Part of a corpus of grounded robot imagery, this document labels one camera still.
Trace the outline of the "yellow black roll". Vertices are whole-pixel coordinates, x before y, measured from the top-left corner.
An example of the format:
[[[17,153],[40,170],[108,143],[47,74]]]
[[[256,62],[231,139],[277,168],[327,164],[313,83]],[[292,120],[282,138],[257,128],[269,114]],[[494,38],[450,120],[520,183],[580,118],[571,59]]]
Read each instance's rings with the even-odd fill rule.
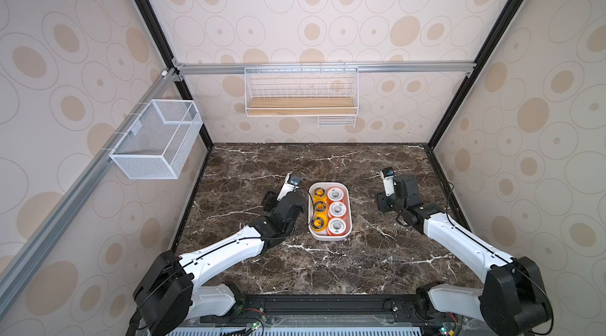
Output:
[[[325,214],[328,209],[327,203],[321,200],[315,201],[313,204],[313,209],[317,214]]]
[[[317,201],[325,201],[327,199],[326,190],[323,188],[316,188],[313,191],[312,198]]]
[[[312,232],[315,233],[320,233],[322,231],[324,231],[326,229],[328,225],[328,220],[326,217],[323,216],[314,216],[311,223],[310,223],[310,227]]]

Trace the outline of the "white plastic storage box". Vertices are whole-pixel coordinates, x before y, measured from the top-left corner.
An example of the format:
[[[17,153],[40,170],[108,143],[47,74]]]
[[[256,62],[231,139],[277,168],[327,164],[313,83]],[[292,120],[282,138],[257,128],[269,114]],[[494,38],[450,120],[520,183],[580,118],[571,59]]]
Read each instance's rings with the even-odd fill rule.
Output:
[[[317,182],[310,186],[308,227],[317,241],[343,241],[353,230],[350,194],[339,182]]]

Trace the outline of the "orange tape roll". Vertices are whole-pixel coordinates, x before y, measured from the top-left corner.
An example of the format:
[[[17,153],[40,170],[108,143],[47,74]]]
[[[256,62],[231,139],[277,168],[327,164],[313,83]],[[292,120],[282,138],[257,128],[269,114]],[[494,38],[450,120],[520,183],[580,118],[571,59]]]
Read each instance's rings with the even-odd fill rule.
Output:
[[[341,236],[347,232],[347,223],[341,218],[332,218],[328,222],[328,236]]]
[[[347,215],[347,205],[341,201],[331,202],[328,211],[331,218],[343,219]]]

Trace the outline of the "orange tape roll mid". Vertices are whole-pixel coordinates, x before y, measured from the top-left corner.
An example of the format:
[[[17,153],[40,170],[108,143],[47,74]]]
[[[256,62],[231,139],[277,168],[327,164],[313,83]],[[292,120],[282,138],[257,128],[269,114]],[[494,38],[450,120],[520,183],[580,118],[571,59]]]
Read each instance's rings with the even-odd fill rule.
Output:
[[[327,191],[327,198],[331,202],[339,202],[342,201],[345,197],[345,192],[339,187],[332,187]]]

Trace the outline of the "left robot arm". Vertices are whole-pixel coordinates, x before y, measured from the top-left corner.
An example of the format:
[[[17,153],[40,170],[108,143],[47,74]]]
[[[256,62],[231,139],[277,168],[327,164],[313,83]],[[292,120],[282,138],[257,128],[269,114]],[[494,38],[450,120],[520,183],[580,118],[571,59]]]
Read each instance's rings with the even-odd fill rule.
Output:
[[[196,252],[159,254],[134,290],[136,310],[127,334],[136,334],[144,322],[149,334],[167,335],[188,318],[230,312],[235,304],[230,288],[205,283],[293,237],[308,203],[309,194],[301,189],[283,196],[270,190],[262,201],[266,214],[232,236]]]

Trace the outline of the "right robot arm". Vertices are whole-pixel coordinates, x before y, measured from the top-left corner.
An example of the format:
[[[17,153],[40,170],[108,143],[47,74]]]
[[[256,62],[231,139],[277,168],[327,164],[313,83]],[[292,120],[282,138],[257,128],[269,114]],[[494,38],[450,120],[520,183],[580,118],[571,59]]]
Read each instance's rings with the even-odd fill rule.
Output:
[[[397,224],[440,243],[483,284],[473,289],[434,282],[417,288],[415,309],[420,317],[462,315],[481,320],[498,335],[534,334],[536,327],[554,324],[553,307],[533,260],[485,243],[435,203],[424,202],[415,176],[397,176],[388,167],[381,178],[384,191],[377,194],[378,210],[394,211]]]

